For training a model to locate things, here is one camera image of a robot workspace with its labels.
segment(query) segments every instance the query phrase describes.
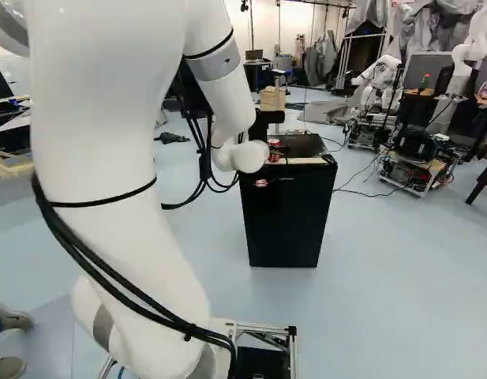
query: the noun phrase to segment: light blue floor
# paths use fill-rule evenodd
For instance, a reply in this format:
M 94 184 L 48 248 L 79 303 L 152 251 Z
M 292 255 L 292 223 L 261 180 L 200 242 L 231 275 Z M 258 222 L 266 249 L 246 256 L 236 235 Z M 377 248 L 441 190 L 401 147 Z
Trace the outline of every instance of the light blue floor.
M 300 102 L 302 94 L 291 98 Z M 304 127 L 297 114 L 287 112 L 284 129 Z M 189 136 L 176 114 L 169 119 L 161 130 Z M 337 126 L 307 126 L 343 140 Z M 194 150 L 193 143 L 157 143 L 162 201 L 192 191 Z M 348 149 L 334 156 L 337 185 L 374 157 Z M 487 189 L 473 206 L 464 203 L 485 165 L 459 167 L 448 188 L 423 200 L 336 193 L 317 269 L 250 268 L 237 189 L 207 191 L 167 217 L 214 315 L 298 326 L 301 378 L 487 379 Z M 348 188 L 392 190 L 364 178 Z M 78 272 L 40 218 L 28 183 L 0 186 L 0 300 L 33 311 L 68 293 Z M 73 350 L 71 377 L 96 377 L 104 354 L 78 328 Z

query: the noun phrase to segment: white humanoid robot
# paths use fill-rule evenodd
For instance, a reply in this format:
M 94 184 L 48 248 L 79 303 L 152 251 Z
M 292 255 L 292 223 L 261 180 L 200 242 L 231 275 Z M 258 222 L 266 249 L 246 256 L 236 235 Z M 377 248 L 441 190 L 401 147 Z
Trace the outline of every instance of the white humanoid robot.
M 362 90 L 360 111 L 368 110 L 373 105 L 388 107 L 383 101 L 389 97 L 385 92 L 392 89 L 392 79 L 400 63 L 400 60 L 391 55 L 382 55 L 361 75 L 352 79 L 352 85 L 365 86 Z
M 31 59 L 32 151 L 46 199 L 130 283 L 198 328 L 223 332 L 230 323 L 212 318 L 152 188 L 155 116 L 183 55 L 216 116 L 217 166 L 254 172 L 268 158 L 262 142 L 228 142 L 256 112 L 223 0 L 24 4 L 27 29 L 0 0 L 0 44 Z M 72 304 L 87 332 L 138 377 L 227 377 L 226 350 L 143 317 L 94 277 L 78 280 Z M 197 376 L 200 366 L 207 371 Z

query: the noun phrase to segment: black box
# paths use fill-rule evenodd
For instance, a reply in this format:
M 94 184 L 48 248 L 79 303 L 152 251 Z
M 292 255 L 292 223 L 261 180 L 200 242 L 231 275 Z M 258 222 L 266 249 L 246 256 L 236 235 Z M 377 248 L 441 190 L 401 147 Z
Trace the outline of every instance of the black box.
M 251 266 L 317 266 L 338 164 L 330 155 L 307 160 L 240 174 Z

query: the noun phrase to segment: shoe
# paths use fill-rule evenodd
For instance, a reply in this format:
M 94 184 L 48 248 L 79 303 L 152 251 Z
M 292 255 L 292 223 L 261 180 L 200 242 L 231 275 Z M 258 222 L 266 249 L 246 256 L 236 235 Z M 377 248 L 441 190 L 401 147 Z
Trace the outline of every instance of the shoe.
M 3 331 L 10 329 L 28 330 L 32 328 L 32 321 L 23 314 L 12 313 L 0 306 L 0 321 Z
M 0 379 L 17 379 L 25 371 L 22 359 L 8 357 L 0 359 Z

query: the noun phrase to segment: white wall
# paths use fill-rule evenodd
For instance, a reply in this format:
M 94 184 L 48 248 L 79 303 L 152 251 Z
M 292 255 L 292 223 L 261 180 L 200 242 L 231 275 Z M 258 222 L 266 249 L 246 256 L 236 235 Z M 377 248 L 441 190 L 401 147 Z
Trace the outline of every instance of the white wall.
M 250 50 L 250 12 L 242 12 L 241 0 L 224 0 L 227 12 L 234 27 L 234 35 L 238 42 L 240 52 L 244 56 L 246 50 Z M 334 3 L 346 4 L 346 0 Z M 293 54 L 294 43 L 297 34 L 304 34 L 306 44 L 309 45 L 312 22 L 313 41 L 324 31 L 325 6 L 300 2 L 281 1 L 282 13 L 282 53 Z M 327 29 L 336 30 L 338 9 L 330 6 L 328 11 Z M 338 39 L 343 38 L 347 19 L 339 20 Z M 275 0 L 253 0 L 253 28 L 256 49 L 264 49 L 266 58 L 273 58 L 275 45 L 278 43 L 279 11 Z

